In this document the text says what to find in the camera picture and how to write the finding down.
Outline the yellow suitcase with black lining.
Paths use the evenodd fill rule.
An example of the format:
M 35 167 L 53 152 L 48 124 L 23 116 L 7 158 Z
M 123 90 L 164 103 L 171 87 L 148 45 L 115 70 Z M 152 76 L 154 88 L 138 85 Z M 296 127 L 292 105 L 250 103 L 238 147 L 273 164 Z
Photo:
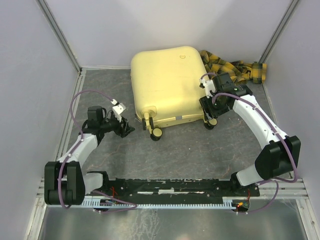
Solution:
M 218 123 L 207 119 L 200 103 L 206 92 L 200 79 L 207 71 L 191 46 L 137 53 L 130 63 L 135 114 L 150 138 L 158 141 L 163 128 L 202 120 L 208 130 Z

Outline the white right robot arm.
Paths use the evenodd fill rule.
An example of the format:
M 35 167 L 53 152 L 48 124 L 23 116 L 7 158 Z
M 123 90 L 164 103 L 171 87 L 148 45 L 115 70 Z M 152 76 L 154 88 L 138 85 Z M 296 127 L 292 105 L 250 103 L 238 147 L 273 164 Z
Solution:
M 265 184 L 271 180 L 285 182 L 281 176 L 289 172 L 293 172 L 293 179 L 288 182 L 296 182 L 300 139 L 295 135 L 289 136 L 268 117 L 247 85 L 235 84 L 228 73 L 211 75 L 212 79 L 207 79 L 207 74 L 199 78 L 199 86 L 205 91 L 205 96 L 199 102 L 207 126 L 212 128 L 210 120 L 234 111 L 244 120 L 261 147 L 254 164 L 231 175 L 231 193 L 240 196 L 248 186 Z

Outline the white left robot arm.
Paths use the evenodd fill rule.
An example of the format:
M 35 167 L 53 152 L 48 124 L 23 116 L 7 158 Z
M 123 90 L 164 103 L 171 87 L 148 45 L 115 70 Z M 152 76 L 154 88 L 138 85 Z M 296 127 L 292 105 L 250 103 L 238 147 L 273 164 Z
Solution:
M 85 195 L 96 191 L 106 195 L 111 183 L 106 171 L 84 172 L 82 167 L 103 140 L 106 133 L 114 132 L 121 138 L 135 129 L 122 117 L 126 107 L 119 103 L 107 111 L 102 106 L 91 106 L 76 142 L 57 161 L 44 167 L 44 201 L 48 205 L 69 207 L 81 205 Z

